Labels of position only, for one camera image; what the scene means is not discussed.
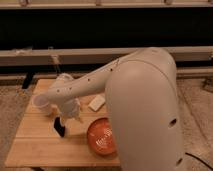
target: wooden table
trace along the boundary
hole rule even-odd
[[[44,92],[54,80],[41,79],[34,95]],[[53,128],[56,106],[51,117],[42,115],[29,102],[5,162],[6,167],[94,167],[119,166],[117,155],[101,157],[87,145],[88,126],[97,118],[106,117],[106,106],[98,112],[88,108],[95,95],[80,98],[83,123],[70,119],[66,123],[65,137]]]

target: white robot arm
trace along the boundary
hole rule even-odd
[[[176,66],[160,48],[147,48],[46,92],[59,106],[105,91],[123,171],[185,171]]]

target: black wall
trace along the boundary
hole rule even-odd
[[[0,11],[0,50],[197,45],[213,45],[213,8]]]

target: white cup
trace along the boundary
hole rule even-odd
[[[46,116],[51,115],[53,112],[52,106],[44,94],[33,96],[32,105],[39,109]]]

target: floor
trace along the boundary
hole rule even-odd
[[[203,81],[204,79],[177,81],[180,117],[185,151],[199,156],[213,166],[213,94],[202,89]],[[36,81],[27,90],[21,89],[22,82],[23,77],[5,81],[0,76],[0,171],[31,170],[4,167],[4,161]],[[186,161],[188,171],[209,171],[203,164],[191,157],[186,156]],[[45,170],[116,171],[117,169],[45,168]]]

